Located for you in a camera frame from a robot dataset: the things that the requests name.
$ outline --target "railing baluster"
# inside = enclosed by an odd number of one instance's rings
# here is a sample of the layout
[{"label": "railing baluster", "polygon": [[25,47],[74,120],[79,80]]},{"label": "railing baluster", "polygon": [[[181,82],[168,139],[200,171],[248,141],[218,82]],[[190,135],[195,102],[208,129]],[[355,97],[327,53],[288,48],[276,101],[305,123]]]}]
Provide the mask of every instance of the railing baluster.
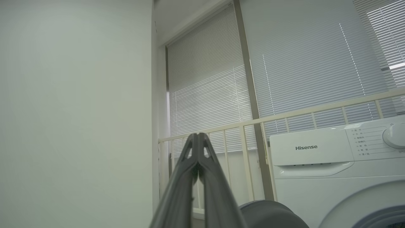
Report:
[{"label": "railing baluster", "polygon": [[172,158],[172,171],[175,170],[175,141],[172,140],[172,145],[171,145],[171,158]]},{"label": "railing baluster", "polygon": [[284,118],[284,122],[286,123],[287,133],[289,133],[289,132],[290,132],[290,126],[288,125],[288,119],[287,119],[287,117]]},{"label": "railing baluster", "polygon": [[377,112],[378,112],[378,116],[380,117],[380,119],[384,118],[384,115],[382,114],[382,110],[381,110],[381,106],[379,105],[379,101],[375,100],[375,106],[377,107]]},{"label": "railing baluster", "polygon": [[[158,148],[159,148],[159,173],[166,173],[165,172],[165,162],[164,162],[164,153],[163,153],[163,144],[165,144],[166,142],[159,142],[158,143]],[[160,197],[162,197],[162,193],[165,190],[166,187],[166,176],[165,175],[159,175],[159,189],[160,189]]]},{"label": "railing baluster", "polygon": [[349,121],[347,119],[347,114],[346,114],[345,107],[342,106],[341,109],[342,109],[342,113],[343,113],[343,118],[345,119],[345,124],[349,124]]},{"label": "railing baluster", "polygon": [[262,135],[264,138],[264,150],[266,152],[266,164],[269,165],[269,170],[270,170],[270,181],[271,181],[271,188],[273,190],[273,197],[274,197],[274,200],[277,201],[276,188],[275,188],[276,184],[274,182],[274,176],[273,176],[273,163],[271,161],[271,154],[270,154],[271,151],[267,145],[266,129],[264,128],[264,123],[261,122],[260,125],[262,127]]},{"label": "railing baluster", "polygon": [[242,141],[243,161],[245,163],[245,173],[247,182],[247,192],[249,194],[249,201],[254,200],[252,173],[250,172],[249,153],[247,151],[245,127],[239,127],[239,132]]},{"label": "railing baluster", "polygon": [[197,178],[197,197],[198,197],[198,208],[201,209],[201,200],[200,200],[200,179]]},{"label": "railing baluster", "polygon": [[232,190],[232,185],[230,184],[230,171],[229,171],[229,160],[228,160],[228,147],[226,145],[226,135],[225,135],[225,130],[222,131],[223,139],[224,139],[224,150],[225,150],[225,164],[226,164],[226,170],[227,170],[227,175],[228,175],[228,183],[229,187]]},{"label": "railing baluster", "polygon": [[313,121],[313,127],[315,129],[317,129],[318,127],[316,126],[316,119],[315,119],[315,114],[313,112],[311,112],[311,116],[312,116],[312,121]]}]

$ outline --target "washing machine control panel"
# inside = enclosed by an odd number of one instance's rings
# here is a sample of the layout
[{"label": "washing machine control panel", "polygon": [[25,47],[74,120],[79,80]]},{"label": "washing machine control panel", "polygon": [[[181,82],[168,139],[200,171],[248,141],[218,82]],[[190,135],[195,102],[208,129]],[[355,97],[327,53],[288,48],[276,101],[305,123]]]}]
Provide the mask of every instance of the washing machine control panel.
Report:
[{"label": "washing machine control panel", "polygon": [[405,116],[346,125],[355,161],[405,157]]}]

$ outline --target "window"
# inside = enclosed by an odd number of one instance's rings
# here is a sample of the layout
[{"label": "window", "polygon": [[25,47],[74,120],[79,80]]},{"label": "window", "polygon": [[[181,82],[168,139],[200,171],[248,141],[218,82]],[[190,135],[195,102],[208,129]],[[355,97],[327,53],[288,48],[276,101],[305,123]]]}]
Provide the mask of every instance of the window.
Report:
[{"label": "window", "polygon": [[[405,0],[354,0],[389,89],[405,85]],[[405,113],[405,97],[392,101]]]},{"label": "window", "polygon": [[[261,117],[384,92],[352,0],[241,0]],[[390,100],[385,116],[395,115]],[[349,123],[378,119],[374,103],[345,108]],[[291,132],[345,124],[341,109],[288,119]],[[287,132],[284,119],[267,136]]]},{"label": "window", "polygon": [[[171,135],[252,119],[246,74],[233,5],[168,45]],[[256,147],[246,127],[248,148]],[[222,132],[210,135],[216,153],[224,151]],[[227,130],[229,152],[241,151],[239,129]],[[178,157],[182,140],[175,140]]]}]

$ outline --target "washing machine door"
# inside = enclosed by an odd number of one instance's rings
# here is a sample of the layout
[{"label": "washing machine door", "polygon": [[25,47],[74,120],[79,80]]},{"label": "washing machine door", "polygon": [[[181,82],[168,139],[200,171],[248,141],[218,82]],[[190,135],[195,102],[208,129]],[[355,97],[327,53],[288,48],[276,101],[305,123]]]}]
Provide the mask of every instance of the washing machine door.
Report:
[{"label": "washing machine door", "polygon": [[374,185],[339,203],[319,228],[405,227],[405,181]]},{"label": "washing machine door", "polygon": [[279,202],[253,201],[240,209],[249,228],[308,228],[300,217]]}]

